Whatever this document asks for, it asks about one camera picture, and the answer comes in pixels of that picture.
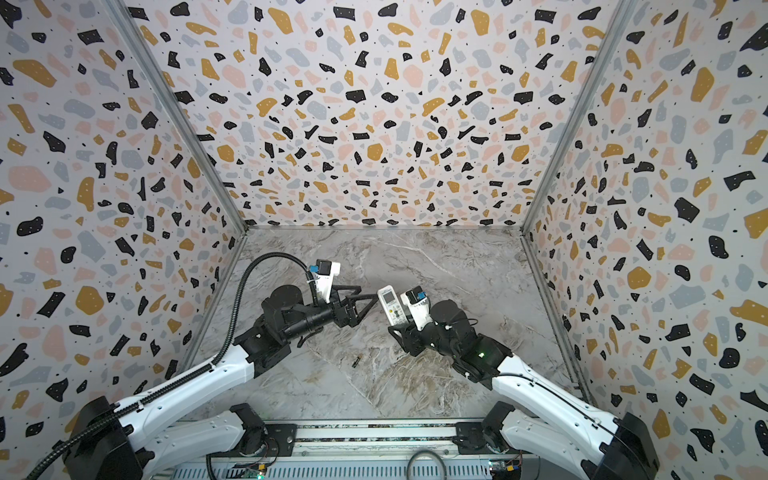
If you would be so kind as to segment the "white remote control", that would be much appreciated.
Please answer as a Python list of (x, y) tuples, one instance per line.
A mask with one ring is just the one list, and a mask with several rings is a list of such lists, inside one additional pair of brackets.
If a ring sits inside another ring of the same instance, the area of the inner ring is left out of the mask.
[(379, 302), (391, 326), (407, 323), (407, 317), (394, 288), (387, 285), (377, 292)]

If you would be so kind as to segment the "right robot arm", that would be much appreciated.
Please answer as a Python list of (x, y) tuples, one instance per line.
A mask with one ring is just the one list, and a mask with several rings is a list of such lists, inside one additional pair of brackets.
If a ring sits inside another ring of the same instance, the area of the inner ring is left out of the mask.
[(546, 379), (499, 341), (478, 333), (451, 300), (381, 294), (388, 331), (412, 356), (430, 349), (467, 380), (503, 396), (481, 424), (487, 447), (523, 450), (579, 479), (653, 479), (660, 462), (647, 425), (617, 417)]

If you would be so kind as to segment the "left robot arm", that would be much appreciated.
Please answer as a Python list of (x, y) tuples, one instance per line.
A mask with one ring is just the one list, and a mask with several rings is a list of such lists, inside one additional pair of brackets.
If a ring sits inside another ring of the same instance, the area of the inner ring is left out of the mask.
[(377, 303), (374, 294), (347, 286), (332, 288), (327, 302), (307, 304), (300, 289), (284, 285), (262, 304), (253, 326), (234, 339), (221, 360), (207, 360), (177, 378), (115, 404), (100, 397), (80, 412), (72, 445), (62, 455), (73, 479), (148, 479), (208, 454), (243, 449), (254, 453), (266, 442), (266, 427), (253, 409), (238, 404), (207, 420), (178, 425), (218, 395), (277, 365), (291, 342), (333, 323), (355, 327)]

